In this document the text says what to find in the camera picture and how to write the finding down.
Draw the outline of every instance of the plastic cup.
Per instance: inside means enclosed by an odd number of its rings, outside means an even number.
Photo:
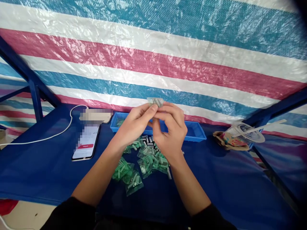
[[[264,136],[259,131],[254,131],[248,134],[233,137],[233,135],[245,132],[250,129],[253,129],[253,127],[243,122],[234,122],[231,127],[221,135],[221,138],[223,138],[225,144],[231,146],[244,146],[250,143],[262,143],[265,141]]]

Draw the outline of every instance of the table surface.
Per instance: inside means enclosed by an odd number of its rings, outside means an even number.
[[[265,135],[256,149],[300,203],[307,202],[307,142]]]
[[[69,123],[72,105],[63,104],[32,126],[15,142],[43,139],[61,132]],[[58,205],[97,161],[114,136],[109,124],[102,124],[92,159],[72,162],[82,130],[73,111],[71,127],[47,141],[10,145],[0,151],[0,197]],[[212,133],[224,127],[202,125],[207,140],[184,142],[185,159],[224,218],[239,229],[290,229],[297,221],[271,181],[248,152],[225,151]],[[136,152],[124,155],[137,164]],[[144,188],[126,197],[125,186],[111,180],[98,211],[104,214],[188,225],[190,218],[173,180],[156,172],[143,180]]]

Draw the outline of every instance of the right hand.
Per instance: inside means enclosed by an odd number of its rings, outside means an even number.
[[[159,119],[165,122],[168,133],[161,132]],[[152,127],[154,141],[170,164],[183,156],[181,147],[188,129],[182,109],[173,103],[164,102],[154,115]]]

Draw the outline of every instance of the red object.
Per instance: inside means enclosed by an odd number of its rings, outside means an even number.
[[[86,148],[92,148],[94,144],[87,144],[87,145],[80,145],[78,149],[86,149]]]
[[[16,200],[0,200],[0,215],[7,215],[10,214],[11,211],[15,208],[17,205],[18,201]]]

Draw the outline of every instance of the smartphone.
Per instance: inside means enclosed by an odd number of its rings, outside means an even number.
[[[88,160],[94,155],[100,125],[86,125],[79,137],[72,161]]]

